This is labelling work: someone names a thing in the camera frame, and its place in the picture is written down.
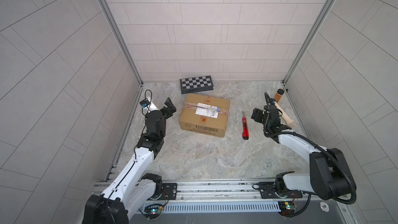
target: chessboard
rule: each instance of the chessboard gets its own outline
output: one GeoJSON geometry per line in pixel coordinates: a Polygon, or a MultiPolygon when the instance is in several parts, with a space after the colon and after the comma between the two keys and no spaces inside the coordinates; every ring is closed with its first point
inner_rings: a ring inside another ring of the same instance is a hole
{"type": "Polygon", "coordinates": [[[211,76],[180,79],[181,94],[213,90],[211,76]]]}

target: wooden handle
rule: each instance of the wooden handle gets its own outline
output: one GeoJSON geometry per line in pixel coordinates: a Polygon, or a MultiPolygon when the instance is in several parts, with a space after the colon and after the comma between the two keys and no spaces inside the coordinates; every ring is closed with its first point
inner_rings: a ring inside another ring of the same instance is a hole
{"type": "Polygon", "coordinates": [[[289,115],[287,115],[287,113],[281,108],[281,106],[279,106],[279,104],[276,103],[276,102],[275,102],[275,106],[276,106],[279,110],[281,110],[281,112],[282,112],[282,118],[285,120],[286,125],[287,125],[288,127],[292,128],[292,129],[297,128],[297,123],[296,123],[294,120],[292,120],[292,119],[289,117],[289,115]]]}

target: marble floor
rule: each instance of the marble floor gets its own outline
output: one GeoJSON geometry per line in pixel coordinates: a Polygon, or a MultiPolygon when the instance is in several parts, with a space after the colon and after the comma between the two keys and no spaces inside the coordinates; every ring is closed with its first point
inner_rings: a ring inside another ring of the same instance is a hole
{"type": "MultiPolygon", "coordinates": [[[[187,94],[181,94],[179,83],[145,83],[140,100],[145,90],[150,89],[157,107],[163,107],[170,97],[177,108],[173,117],[167,119],[164,145],[147,172],[161,175],[163,180],[265,178],[286,171],[308,173],[309,165],[303,158],[266,138],[262,125],[250,119],[253,108],[265,105],[264,92],[273,97],[278,88],[282,88],[281,82],[214,82],[214,90],[199,92],[231,100],[226,134],[219,138],[181,130],[178,118],[187,94]],[[248,119],[249,140],[241,136],[242,111],[248,119]]],[[[279,104],[297,122],[286,95],[279,104]]],[[[134,154],[143,127],[144,116],[139,105],[118,161],[118,172],[134,154]]],[[[295,131],[303,134],[300,125],[295,131]]]]}

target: sticker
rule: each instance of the sticker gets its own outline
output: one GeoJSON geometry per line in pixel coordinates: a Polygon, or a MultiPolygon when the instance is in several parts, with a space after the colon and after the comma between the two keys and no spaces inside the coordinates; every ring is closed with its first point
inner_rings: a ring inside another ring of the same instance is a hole
{"type": "Polygon", "coordinates": [[[206,105],[203,103],[198,103],[198,107],[196,108],[196,114],[202,115],[206,117],[217,118],[218,117],[218,107],[214,107],[211,105],[206,105]]]}
{"type": "Polygon", "coordinates": [[[321,210],[325,212],[329,212],[329,205],[326,202],[321,202],[321,210]]]}

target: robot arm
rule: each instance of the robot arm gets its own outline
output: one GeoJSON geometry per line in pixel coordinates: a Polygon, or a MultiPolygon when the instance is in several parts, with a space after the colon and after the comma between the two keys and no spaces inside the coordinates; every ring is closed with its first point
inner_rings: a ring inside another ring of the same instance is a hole
{"type": "Polygon", "coordinates": [[[167,107],[160,110],[150,97],[140,104],[147,110],[147,132],[141,134],[134,155],[112,184],[100,196],[92,195],[88,199],[83,224],[127,224],[143,202],[148,198],[156,199],[162,194],[161,176],[150,173],[143,177],[141,175],[162,148],[166,135],[166,119],[173,116],[176,108],[170,98],[165,102],[167,107]]]}

